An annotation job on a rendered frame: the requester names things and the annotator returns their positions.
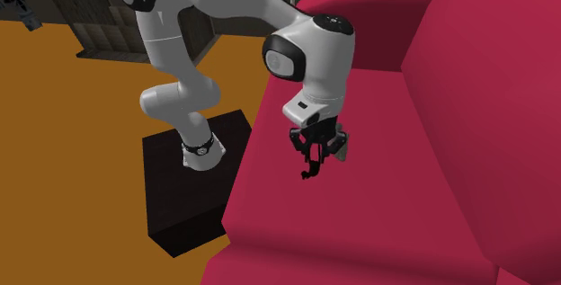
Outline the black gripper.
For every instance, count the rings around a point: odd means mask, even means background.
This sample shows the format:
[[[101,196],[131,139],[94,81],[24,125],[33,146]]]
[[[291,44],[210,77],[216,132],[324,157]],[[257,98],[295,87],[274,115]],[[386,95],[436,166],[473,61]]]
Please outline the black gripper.
[[[348,151],[348,134],[336,128],[337,116],[321,120],[303,129],[292,128],[289,139],[294,148],[302,153],[308,169],[301,172],[303,180],[319,174],[321,165],[325,161],[326,150],[335,158],[345,158]],[[317,160],[311,156],[311,147],[317,145]]]

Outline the small grey-green object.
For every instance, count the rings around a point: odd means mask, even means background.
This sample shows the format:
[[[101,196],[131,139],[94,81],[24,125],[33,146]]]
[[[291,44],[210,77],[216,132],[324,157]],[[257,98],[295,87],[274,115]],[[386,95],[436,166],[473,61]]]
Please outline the small grey-green object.
[[[334,153],[334,157],[341,162],[344,162],[346,160],[348,152],[348,140],[349,135],[345,132],[339,133],[336,137],[335,143],[337,144],[337,151]]]

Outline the red sofa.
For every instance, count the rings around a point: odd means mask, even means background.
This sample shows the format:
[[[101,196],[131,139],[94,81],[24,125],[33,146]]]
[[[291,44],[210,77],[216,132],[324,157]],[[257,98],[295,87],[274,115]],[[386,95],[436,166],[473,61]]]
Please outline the red sofa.
[[[266,87],[200,285],[561,285],[561,0],[301,0],[356,30],[344,161]]]

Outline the black robot stand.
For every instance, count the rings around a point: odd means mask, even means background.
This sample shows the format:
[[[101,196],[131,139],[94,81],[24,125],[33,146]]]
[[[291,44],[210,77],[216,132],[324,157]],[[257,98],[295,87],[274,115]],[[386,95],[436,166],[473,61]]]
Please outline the black robot stand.
[[[221,220],[252,128],[240,110],[213,117],[209,125],[226,153],[208,171],[183,165],[174,129],[142,139],[147,234],[172,257],[226,233]]]

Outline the dark wooden shelf unit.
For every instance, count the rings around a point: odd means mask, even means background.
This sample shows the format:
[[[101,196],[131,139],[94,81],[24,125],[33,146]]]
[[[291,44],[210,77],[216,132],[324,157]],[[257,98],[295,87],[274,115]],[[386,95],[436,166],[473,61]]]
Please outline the dark wooden shelf unit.
[[[149,61],[136,15],[122,0],[53,0],[82,45],[76,55],[135,63]]]

